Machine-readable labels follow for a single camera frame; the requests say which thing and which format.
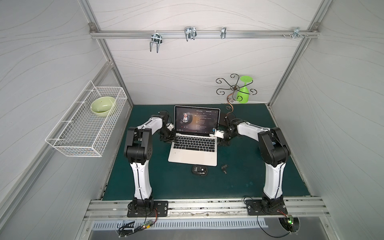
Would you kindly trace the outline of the black mouse battery cover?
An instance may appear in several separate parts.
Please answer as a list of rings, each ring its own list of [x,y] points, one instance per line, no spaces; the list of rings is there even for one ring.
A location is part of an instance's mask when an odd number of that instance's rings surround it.
[[[228,167],[228,165],[222,165],[222,166],[221,166],[221,171],[222,171],[225,175],[228,174],[228,172],[227,172],[227,167]]]

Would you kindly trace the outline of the black wireless mouse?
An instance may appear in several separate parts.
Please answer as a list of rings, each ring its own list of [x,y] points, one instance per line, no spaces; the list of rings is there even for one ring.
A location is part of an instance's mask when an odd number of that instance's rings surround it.
[[[208,167],[202,165],[193,165],[192,173],[197,176],[205,177],[208,174]]]

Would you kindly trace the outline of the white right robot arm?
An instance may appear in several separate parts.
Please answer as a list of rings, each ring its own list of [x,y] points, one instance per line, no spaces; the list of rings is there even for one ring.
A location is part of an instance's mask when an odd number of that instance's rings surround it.
[[[227,127],[221,142],[228,144],[237,136],[246,136],[259,142],[262,159],[266,165],[266,180],[263,188],[261,206],[267,210],[284,204],[283,175],[287,159],[291,155],[288,143],[280,128],[268,128],[251,124],[236,118],[233,113],[224,117]]]

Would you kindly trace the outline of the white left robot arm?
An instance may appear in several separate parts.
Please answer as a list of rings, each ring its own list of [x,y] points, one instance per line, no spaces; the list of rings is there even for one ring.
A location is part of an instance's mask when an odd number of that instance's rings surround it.
[[[160,111],[157,115],[150,116],[145,123],[127,130],[124,156],[133,171],[135,210],[152,211],[154,209],[149,176],[149,161],[153,154],[153,134],[158,132],[163,141],[170,141],[173,138],[174,127],[172,122],[169,122],[169,118],[169,112]]]

